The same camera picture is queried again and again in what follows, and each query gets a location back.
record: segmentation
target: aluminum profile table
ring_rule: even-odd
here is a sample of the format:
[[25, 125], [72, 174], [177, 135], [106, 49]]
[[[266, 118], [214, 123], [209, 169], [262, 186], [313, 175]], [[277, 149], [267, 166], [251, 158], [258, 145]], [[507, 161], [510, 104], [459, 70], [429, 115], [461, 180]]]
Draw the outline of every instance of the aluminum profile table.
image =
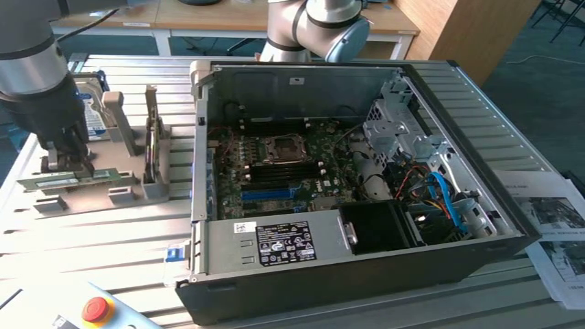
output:
[[[157, 206], [26, 223], [14, 223], [4, 216], [0, 219], [4, 232], [0, 236], [0, 291], [13, 285], [17, 278], [49, 280], [52, 273], [66, 273], [108, 290], [161, 327], [198, 328], [173, 289], [161, 283], [163, 249], [190, 237], [194, 109], [187, 71], [195, 59], [89, 56], [86, 61], [70, 63], [76, 71], [102, 69], [106, 72], [110, 89], [124, 93], [124, 112], [133, 125], [142, 124], [146, 118], [144, 85], [157, 85], [158, 111], [165, 125], [171, 127], [171, 197]], [[411, 63], [489, 165], [503, 170], [553, 170], [462, 71], [445, 62]], [[0, 207], [21, 190], [16, 179], [37, 151], [36, 141], [29, 138], [0, 189]], [[521, 253], [486, 265], [457, 284], [211, 328], [241, 327], [583, 328], [585, 311], [567, 311], [554, 303], [530, 260]]]

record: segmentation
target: red button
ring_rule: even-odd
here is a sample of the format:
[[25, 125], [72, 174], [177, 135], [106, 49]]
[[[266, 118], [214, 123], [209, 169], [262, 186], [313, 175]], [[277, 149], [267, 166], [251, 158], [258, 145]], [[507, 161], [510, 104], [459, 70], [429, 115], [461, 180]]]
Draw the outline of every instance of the red button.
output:
[[109, 311], [108, 301], [101, 297], [93, 297], [82, 307], [81, 318], [88, 322], [100, 322]]

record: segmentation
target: wooden table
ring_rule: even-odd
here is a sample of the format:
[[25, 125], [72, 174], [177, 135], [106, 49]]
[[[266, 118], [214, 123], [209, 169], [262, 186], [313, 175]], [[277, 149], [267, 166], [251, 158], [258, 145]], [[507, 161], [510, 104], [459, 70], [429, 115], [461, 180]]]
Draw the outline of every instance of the wooden table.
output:
[[[370, 22], [370, 36], [359, 57], [403, 59], [418, 28], [393, 3], [370, 3], [362, 11]], [[53, 24], [56, 33], [72, 30], [97, 19], [76, 15]], [[222, 0], [214, 5], [191, 6], [177, 0], [159, 0], [142, 10], [116, 14], [106, 22], [84, 32], [122, 36], [152, 36], [158, 55], [170, 56], [171, 36], [214, 38], [266, 38], [267, 3]]]

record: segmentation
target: warning label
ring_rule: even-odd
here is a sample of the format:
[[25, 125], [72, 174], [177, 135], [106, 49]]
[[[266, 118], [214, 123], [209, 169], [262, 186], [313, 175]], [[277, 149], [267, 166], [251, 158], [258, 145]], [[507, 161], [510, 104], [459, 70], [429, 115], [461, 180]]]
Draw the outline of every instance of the warning label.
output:
[[255, 237], [262, 266], [317, 259], [309, 223], [305, 221], [255, 226]]

